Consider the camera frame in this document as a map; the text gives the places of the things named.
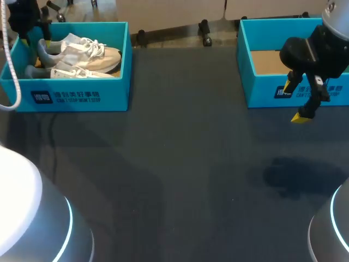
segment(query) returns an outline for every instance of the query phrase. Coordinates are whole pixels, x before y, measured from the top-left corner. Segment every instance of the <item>empty blue box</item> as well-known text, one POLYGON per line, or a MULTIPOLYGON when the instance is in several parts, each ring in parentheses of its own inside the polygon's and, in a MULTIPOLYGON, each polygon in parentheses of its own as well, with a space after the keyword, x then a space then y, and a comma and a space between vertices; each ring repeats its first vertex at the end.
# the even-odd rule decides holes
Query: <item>empty blue box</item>
MULTIPOLYGON (((39 28, 29 34, 31 46, 17 40, 11 57, 19 77, 22 102, 18 112, 125 111, 128 108, 132 47, 126 22, 53 23, 53 41, 69 33, 115 47, 122 52, 120 77, 110 79, 22 79, 27 65, 37 60, 37 42, 43 38, 39 28)), ((0 82, 11 103, 16 100, 15 86, 6 64, 0 82)))
MULTIPOLYGON (((287 74, 258 75, 252 51, 280 50, 289 37, 307 38, 321 18, 242 20, 238 36, 237 61, 249 108, 301 106, 310 97, 310 87, 303 75, 293 95, 284 94, 287 74)), ((321 105, 349 105, 349 74, 328 82, 330 102, 321 105)))

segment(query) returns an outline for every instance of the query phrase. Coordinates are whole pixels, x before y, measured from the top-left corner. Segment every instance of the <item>logo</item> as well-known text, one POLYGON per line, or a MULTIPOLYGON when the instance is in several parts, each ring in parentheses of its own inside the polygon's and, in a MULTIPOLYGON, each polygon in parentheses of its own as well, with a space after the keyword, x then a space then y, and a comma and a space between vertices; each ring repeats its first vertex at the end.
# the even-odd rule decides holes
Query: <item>logo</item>
POLYGON ((274 98, 291 98, 292 94, 284 93, 284 86, 278 86, 274 98))
POLYGON ((32 91, 32 97, 37 104, 52 104, 50 93, 48 91, 32 91))

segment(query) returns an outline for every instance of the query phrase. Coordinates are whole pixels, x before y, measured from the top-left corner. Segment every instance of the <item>cardboard bottom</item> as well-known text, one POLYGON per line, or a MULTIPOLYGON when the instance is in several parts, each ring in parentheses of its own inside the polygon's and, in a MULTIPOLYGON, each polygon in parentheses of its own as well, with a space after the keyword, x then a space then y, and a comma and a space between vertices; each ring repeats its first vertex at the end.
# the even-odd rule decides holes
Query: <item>cardboard bottom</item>
POLYGON ((252 51, 252 60, 257 75, 287 75, 290 69, 286 67, 279 56, 280 51, 252 51))
MULTIPOLYGON (((43 66, 41 65, 41 61, 39 60, 39 58, 37 58, 37 61, 35 63, 35 67, 36 68, 43 68, 43 66)), ((112 72, 109 72, 109 74, 111 74, 112 76, 114 76, 115 78, 119 78, 120 77, 120 69, 121 69, 121 64, 119 64, 112 72)))

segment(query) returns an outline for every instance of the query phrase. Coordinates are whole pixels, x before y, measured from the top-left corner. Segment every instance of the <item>dark gray table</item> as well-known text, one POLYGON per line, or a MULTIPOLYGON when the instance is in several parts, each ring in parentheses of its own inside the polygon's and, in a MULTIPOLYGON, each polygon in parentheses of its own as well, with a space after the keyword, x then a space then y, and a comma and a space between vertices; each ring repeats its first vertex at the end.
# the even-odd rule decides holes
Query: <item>dark gray table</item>
POLYGON ((246 108, 234 48, 134 50, 128 112, 0 113, 1 141, 90 222, 98 262, 310 262, 348 177, 349 108, 246 108))

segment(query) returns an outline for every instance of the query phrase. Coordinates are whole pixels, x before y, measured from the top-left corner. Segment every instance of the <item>white sneaker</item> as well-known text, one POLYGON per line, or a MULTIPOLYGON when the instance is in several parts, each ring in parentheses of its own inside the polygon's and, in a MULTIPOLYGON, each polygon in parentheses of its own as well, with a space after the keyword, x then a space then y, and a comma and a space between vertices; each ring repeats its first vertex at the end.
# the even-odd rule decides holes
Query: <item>white sneaker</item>
POLYGON ((47 48, 44 39, 38 42, 38 55, 45 68, 54 67, 59 61, 83 69, 107 73, 121 61, 121 52, 89 38, 68 34, 61 41, 52 41, 47 48))
POLYGON ((50 69, 36 68, 32 65, 28 65, 25 70, 26 79, 47 79, 50 78, 50 69))
POLYGON ((28 65, 25 70, 26 79, 48 79, 48 78, 113 78, 114 76, 94 71, 72 67, 63 62, 58 62, 54 68, 36 68, 28 65))
POLYGON ((52 79, 54 78, 113 78, 114 76, 82 69, 81 67, 71 66, 63 62, 58 62, 54 68, 51 69, 52 79))

